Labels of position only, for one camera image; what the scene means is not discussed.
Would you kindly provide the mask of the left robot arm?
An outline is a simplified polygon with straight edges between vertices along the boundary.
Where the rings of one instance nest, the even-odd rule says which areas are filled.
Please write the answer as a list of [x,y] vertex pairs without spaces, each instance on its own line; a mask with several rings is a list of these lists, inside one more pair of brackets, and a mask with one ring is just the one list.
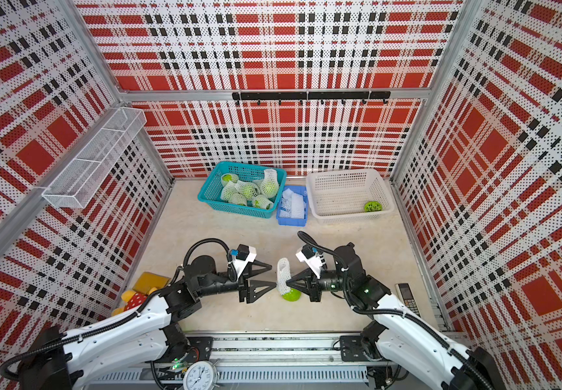
[[231,258],[227,271],[218,272],[211,256],[198,256],[182,267],[179,280],[133,309],[83,328],[43,331],[29,351],[0,366],[0,375],[22,389],[77,389],[121,368],[188,357],[195,348],[180,321],[201,309],[201,298],[233,292],[240,302],[256,302],[276,287],[255,278],[271,269],[256,259]]

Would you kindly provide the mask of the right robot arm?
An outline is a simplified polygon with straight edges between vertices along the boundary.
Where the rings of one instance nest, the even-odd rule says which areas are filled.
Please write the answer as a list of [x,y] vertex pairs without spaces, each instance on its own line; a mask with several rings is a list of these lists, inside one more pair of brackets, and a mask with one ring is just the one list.
[[367,359],[394,362],[431,389],[506,387],[489,352],[469,349],[416,315],[365,271],[352,243],[335,250],[305,244],[296,256],[307,269],[288,280],[287,286],[313,302],[319,302],[325,291],[341,292],[355,314],[371,319],[360,339]]

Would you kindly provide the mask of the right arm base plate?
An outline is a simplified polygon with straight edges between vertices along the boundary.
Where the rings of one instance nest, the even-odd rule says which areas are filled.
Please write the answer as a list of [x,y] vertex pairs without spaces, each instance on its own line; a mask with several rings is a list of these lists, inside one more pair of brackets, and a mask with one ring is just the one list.
[[374,341],[365,336],[341,336],[339,350],[343,362],[381,362],[383,356],[378,352]]

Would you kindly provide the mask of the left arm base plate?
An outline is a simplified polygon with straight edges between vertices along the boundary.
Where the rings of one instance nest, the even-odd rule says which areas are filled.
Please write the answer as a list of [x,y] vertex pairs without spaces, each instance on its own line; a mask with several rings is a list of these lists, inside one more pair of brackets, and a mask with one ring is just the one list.
[[186,341],[178,341],[169,346],[159,362],[172,363],[180,366],[193,364],[210,358],[214,338],[211,336],[189,336]]

